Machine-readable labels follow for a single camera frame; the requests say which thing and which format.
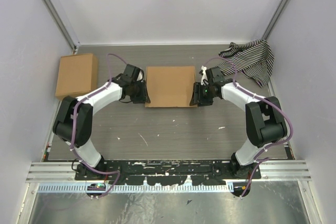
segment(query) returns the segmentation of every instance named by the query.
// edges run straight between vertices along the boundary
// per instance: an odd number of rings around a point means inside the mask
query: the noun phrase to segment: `cardboard box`
[[[93,54],[61,57],[55,96],[62,100],[78,97],[97,89],[98,59]]]
[[[194,82],[194,66],[147,67],[146,86],[151,103],[145,106],[190,107]]]

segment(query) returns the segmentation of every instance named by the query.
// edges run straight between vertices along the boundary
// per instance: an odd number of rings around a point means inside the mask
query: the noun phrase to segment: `metal base plate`
[[[229,170],[225,160],[175,160],[175,161],[106,161],[107,171],[120,171],[117,185],[161,186],[183,185],[187,178],[193,186],[226,185],[225,179],[237,179]],[[114,181],[116,174],[106,178]],[[104,175],[97,175],[78,165],[75,180],[102,180]],[[261,178],[260,171],[254,173],[253,179]]]

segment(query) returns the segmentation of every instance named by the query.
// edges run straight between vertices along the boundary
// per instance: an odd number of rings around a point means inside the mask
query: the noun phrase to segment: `striped cloth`
[[[274,55],[267,41],[259,39],[244,45],[231,42],[230,47],[219,53],[222,58],[229,58],[247,78],[254,79],[262,88],[269,82],[272,74]],[[233,67],[223,62],[218,65],[225,76],[234,73]]]

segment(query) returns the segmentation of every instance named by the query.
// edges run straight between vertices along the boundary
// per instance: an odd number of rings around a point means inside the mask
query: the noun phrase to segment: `white paint speck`
[[[147,147],[148,147],[148,144],[147,144],[146,140],[143,138],[143,136],[142,136],[140,133],[138,133],[138,134],[139,134],[139,136],[141,136],[141,138],[144,140],[145,144],[146,144]]]

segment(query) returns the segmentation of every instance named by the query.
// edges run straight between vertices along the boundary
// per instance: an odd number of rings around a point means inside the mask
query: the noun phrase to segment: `small white object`
[[[140,133],[138,133],[138,134],[139,134],[139,136],[141,136],[141,138],[144,140],[144,142],[146,143],[146,145],[148,147],[148,144],[147,144],[146,140],[143,138],[143,136]]]
[[[139,73],[139,75],[138,75],[138,78],[137,78],[137,81],[142,80],[142,78],[143,78],[143,75],[142,75],[142,72],[140,71],[140,73]]]
[[[205,85],[204,80],[208,80],[208,77],[206,76],[205,73],[206,67],[201,66],[201,71],[202,71],[202,78],[201,78],[201,85]]]

